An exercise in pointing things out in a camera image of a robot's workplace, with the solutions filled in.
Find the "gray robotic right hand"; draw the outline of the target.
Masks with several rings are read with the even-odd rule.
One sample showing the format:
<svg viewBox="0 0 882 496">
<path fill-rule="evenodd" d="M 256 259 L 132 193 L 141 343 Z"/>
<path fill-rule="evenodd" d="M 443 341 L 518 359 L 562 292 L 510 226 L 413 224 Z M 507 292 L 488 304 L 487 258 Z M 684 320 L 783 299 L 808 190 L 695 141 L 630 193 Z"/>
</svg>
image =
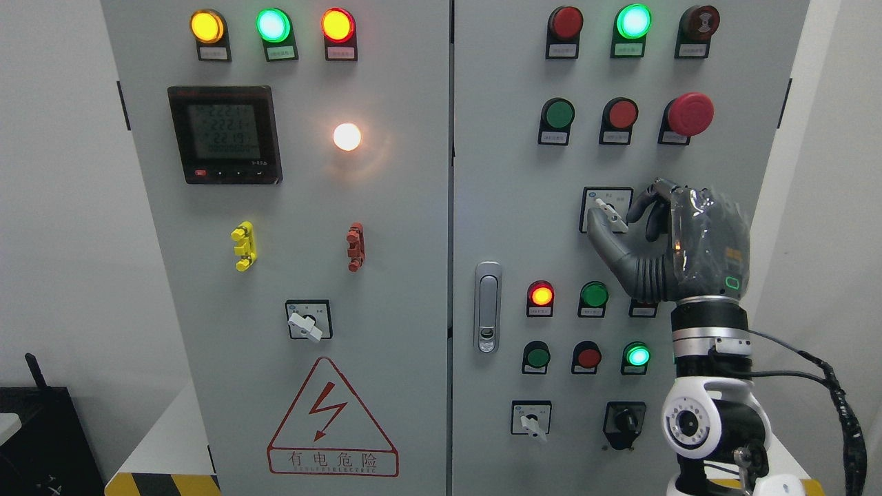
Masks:
<svg viewBox="0 0 882 496">
<path fill-rule="evenodd" d="M 601 207 L 586 211 L 593 248 L 631 298 L 740 299 L 750 275 L 750 223 L 736 201 L 713 189 L 656 178 L 627 211 L 627 222 L 637 222 L 646 211 L 646 239 L 668 236 L 664 254 L 655 257 L 639 256 L 620 242 Z"/>
</svg>

